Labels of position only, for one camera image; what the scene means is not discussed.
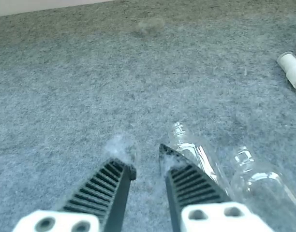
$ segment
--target bottle neck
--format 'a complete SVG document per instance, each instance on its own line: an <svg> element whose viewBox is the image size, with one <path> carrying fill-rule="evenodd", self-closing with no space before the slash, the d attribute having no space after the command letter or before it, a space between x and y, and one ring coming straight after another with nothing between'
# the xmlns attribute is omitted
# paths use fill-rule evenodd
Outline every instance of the bottle neck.
<svg viewBox="0 0 296 232"><path fill-rule="evenodd" d="M252 168L254 165L254 158L251 152L245 147L241 147L234 157L235 165L243 170Z"/></svg>
<svg viewBox="0 0 296 232"><path fill-rule="evenodd" d="M190 142L189 130L180 122L173 125L169 137L172 144L178 145Z"/></svg>

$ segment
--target clear plastic bottle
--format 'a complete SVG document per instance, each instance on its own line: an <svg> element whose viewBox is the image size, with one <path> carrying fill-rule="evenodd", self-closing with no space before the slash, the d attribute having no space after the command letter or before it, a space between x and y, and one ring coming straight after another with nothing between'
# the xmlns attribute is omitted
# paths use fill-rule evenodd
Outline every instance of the clear plastic bottle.
<svg viewBox="0 0 296 232"><path fill-rule="evenodd" d="M170 133L170 147L202 169L230 197L233 194L212 147L203 139L196 138L185 125L177 122Z"/></svg>
<svg viewBox="0 0 296 232"><path fill-rule="evenodd" d="M234 157L231 181L238 201L259 215L276 232L296 232L296 193L278 168L256 161L241 147Z"/></svg>

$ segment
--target floor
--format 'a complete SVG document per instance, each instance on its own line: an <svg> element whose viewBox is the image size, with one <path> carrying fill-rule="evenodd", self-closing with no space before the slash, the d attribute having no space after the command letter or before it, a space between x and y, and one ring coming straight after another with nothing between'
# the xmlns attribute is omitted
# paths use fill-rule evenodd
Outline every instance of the floor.
<svg viewBox="0 0 296 232"><path fill-rule="evenodd" d="M0 17L0 232L137 150L123 231L170 232L158 146L184 121L296 183L296 0L117 0Z"/></svg>

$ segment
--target white bottle cap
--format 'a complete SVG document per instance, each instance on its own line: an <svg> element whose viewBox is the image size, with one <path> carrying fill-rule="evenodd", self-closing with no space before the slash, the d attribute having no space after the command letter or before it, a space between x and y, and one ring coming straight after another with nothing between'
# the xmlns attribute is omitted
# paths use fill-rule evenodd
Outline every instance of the white bottle cap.
<svg viewBox="0 0 296 232"><path fill-rule="evenodd" d="M277 62L286 73L290 83L296 88L296 56L292 52L285 52L279 56Z"/></svg>

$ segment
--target wall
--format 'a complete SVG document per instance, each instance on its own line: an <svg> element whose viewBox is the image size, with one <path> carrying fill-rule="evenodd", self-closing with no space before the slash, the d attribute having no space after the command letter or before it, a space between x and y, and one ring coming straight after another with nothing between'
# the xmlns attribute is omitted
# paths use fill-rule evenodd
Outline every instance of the wall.
<svg viewBox="0 0 296 232"><path fill-rule="evenodd" d="M0 16L109 0L0 0Z"/></svg>

